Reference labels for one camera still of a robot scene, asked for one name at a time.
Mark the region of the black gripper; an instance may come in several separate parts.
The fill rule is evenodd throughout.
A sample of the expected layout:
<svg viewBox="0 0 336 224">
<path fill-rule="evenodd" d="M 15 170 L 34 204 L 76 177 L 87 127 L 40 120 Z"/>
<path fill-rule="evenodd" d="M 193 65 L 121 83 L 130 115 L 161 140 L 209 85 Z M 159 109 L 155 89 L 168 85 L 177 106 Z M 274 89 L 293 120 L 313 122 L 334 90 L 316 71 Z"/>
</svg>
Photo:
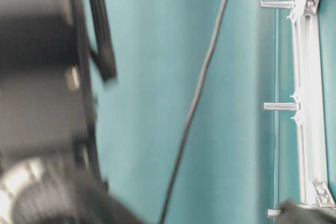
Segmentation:
<svg viewBox="0 0 336 224">
<path fill-rule="evenodd" d="M 312 223 L 335 223 L 335 217 L 317 209 L 307 209 L 291 200 L 279 205 L 280 215 L 277 217 L 278 224 L 312 224 Z"/>
</svg>

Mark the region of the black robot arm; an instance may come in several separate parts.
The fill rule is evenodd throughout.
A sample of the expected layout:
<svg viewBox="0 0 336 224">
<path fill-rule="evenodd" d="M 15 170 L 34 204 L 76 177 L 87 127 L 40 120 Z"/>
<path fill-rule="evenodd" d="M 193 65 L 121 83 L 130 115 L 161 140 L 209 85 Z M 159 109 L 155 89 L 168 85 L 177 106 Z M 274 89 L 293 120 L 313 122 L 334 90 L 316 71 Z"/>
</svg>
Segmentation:
<svg viewBox="0 0 336 224">
<path fill-rule="evenodd" d="M 335 223 L 335 0 L 1 0 L 1 223 Z"/>
</svg>

